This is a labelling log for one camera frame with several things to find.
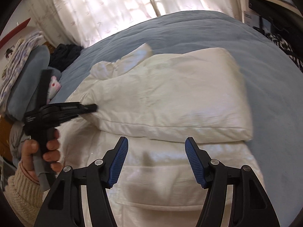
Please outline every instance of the white curtain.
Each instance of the white curtain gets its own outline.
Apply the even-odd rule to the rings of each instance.
[[[150,0],[54,0],[66,29],[84,47],[156,17]]]
[[[53,46],[76,43],[72,34],[63,26],[53,0],[24,0],[25,6],[46,40]]]
[[[49,0],[48,3],[54,5],[56,16],[52,20],[60,18],[66,38],[84,47],[132,25],[178,11],[214,10],[242,20],[240,0]]]

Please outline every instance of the metal screw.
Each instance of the metal screw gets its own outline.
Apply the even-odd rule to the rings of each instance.
[[[103,164],[103,160],[101,160],[101,159],[98,159],[98,160],[95,161],[96,166],[100,166],[102,164]]]
[[[218,165],[219,164],[219,161],[217,159],[212,159],[210,161],[210,163],[212,163],[214,166]]]
[[[245,166],[243,166],[243,170],[249,172],[251,170],[251,168],[250,168],[250,166],[245,165]]]
[[[70,167],[70,166],[66,166],[66,167],[63,168],[63,171],[64,171],[65,173],[69,172],[70,170],[71,170],[71,167]]]

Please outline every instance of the hand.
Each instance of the hand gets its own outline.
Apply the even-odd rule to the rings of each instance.
[[[47,162],[52,162],[51,168],[57,173],[62,170],[61,163],[57,162],[60,159],[60,152],[58,151],[60,143],[57,140],[59,136],[60,135],[58,130],[55,130],[55,139],[49,141],[46,144],[47,149],[50,151],[43,154],[43,159]],[[21,152],[21,161],[23,168],[26,170],[29,176],[31,176],[36,181],[38,181],[38,177],[34,171],[34,162],[32,155],[38,151],[38,148],[39,144],[35,140],[26,140],[22,146]]]

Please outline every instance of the black and white fabric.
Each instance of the black and white fabric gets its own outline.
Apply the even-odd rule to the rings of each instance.
[[[268,33],[265,34],[265,36],[282,49],[303,73],[303,58],[294,53],[293,48],[286,40],[284,40],[279,34]]]

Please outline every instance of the white pillow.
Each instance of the white pillow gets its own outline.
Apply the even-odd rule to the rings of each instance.
[[[82,102],[99,106],[83,117],[113,134],[173,142],[192,136],[197,143],[252,138],[243,77],[222,48],[154,55],[94,82]]]

